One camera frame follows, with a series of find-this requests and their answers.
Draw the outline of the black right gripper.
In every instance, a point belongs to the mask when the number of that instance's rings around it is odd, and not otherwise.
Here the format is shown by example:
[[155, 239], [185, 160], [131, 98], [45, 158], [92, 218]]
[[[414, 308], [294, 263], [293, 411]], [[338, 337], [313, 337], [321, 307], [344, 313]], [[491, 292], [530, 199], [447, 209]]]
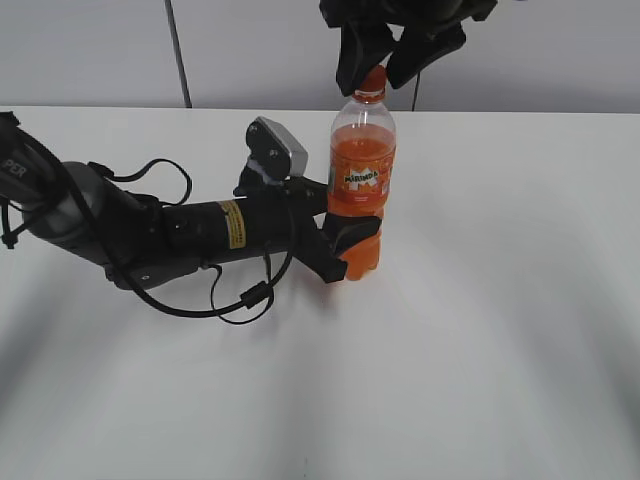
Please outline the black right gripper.
[[[393, 89], [402, 88], [427, 66], [465, 44], [461, 22], [468, 18], [484, 21], [497, 4], [492, 0], [320, 1], [327, 25], [341, 26], [336, 70], [341, 94], [351, 96], [392, 51], [387, 78]], [[397, 42], [388, 24], [406, 27]]]

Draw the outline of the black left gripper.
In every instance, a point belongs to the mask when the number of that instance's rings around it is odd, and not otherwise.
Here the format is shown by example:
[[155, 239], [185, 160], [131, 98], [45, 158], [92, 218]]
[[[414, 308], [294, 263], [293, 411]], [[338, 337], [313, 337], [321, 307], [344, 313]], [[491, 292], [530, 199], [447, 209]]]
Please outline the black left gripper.
[[328, 185], [304, 176], [228, 200], [187, 203], [162, 210], [167, 257], [158, 282], [168, 283], [215, 264], [291, 251], [324, 282], [344, 279], [339, 257], [374, 237], [382, 219], [327, 213], [322, 232], [315, 217], [328, 209]]

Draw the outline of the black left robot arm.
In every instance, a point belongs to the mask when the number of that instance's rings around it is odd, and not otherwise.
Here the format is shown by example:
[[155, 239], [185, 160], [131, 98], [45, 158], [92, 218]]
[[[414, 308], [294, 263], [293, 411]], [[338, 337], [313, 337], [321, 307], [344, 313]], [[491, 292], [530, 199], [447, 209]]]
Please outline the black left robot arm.
[[343, 279], [343, 254], [373, 237], [380, 219], [329, 213], [327, 186], [305, 176], [307, 152], [282, 124], [257, 117], [246, 143], [232, 199], [170, 203], [123, 190], [103, 165], [60, 162], [5, 112], [1, 200], [19, 206], [24, 230], [102, 267], [124, 290], [279, 252], [327, 283]]

